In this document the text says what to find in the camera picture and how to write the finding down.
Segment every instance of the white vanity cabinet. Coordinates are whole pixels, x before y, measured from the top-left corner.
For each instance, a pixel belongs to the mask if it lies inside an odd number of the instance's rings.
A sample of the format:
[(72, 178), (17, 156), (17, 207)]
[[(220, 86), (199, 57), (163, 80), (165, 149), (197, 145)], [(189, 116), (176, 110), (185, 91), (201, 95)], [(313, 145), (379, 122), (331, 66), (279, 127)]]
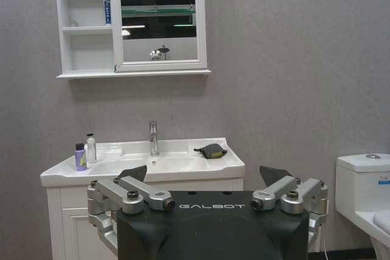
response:
[[(168, 190), (243, 190), (243, 178), (149, 183)], [(88, 223), (87, 186), (49, 187), (48, 205), (53, 260), (115, 260)]]
[[(222, 158), (205, 159), (194, 149), (219, 144)], [(147, 166), (145, 183), (169, 191), (242, 191), (245, 164), (225, 138), (160, 140), (151, 155), (149, 141), (97, 143), (97, 163), (75, 171), (74, 156), (41, 174), (48, 193), (53, 260), (111, 260), (116, 257), (88, 223), (87, 186), (117, 177), (124, 169)]]

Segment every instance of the white bottle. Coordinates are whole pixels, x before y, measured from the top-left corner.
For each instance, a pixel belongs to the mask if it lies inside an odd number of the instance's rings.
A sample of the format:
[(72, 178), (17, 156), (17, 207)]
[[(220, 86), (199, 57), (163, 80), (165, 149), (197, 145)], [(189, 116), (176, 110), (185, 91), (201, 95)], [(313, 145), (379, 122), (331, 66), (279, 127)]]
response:
[(93, 138), (93, 133), (87, 134), (87, 163), (95, 164), (96, 159), (96, 141)]

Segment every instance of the cabinet door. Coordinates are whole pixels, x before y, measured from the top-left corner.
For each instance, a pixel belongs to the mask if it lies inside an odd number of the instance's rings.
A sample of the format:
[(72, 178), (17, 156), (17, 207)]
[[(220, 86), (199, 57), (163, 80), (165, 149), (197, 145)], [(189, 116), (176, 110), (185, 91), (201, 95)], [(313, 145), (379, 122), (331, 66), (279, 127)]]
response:
[(66, 260), (117, 260), (88, 222), (88, 208), (62, 209)]

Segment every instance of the white toilet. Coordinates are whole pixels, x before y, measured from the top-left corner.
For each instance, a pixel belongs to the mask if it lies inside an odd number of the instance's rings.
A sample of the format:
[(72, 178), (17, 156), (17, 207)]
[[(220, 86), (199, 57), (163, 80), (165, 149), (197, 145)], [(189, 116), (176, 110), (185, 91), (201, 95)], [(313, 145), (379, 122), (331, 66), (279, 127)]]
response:
[(338, 158), (336, 209), (370, 235), (378, 260), (389, 260), (390, 155)]

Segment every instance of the faucet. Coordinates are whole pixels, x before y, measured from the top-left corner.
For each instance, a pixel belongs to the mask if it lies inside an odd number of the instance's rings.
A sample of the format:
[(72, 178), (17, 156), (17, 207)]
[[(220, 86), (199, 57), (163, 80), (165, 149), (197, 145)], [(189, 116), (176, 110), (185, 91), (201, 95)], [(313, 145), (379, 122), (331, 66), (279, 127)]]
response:
[(151, 155), (159, 155), (157, 141), (157, 121), (149, 121), (149, 141), (151, 142)]

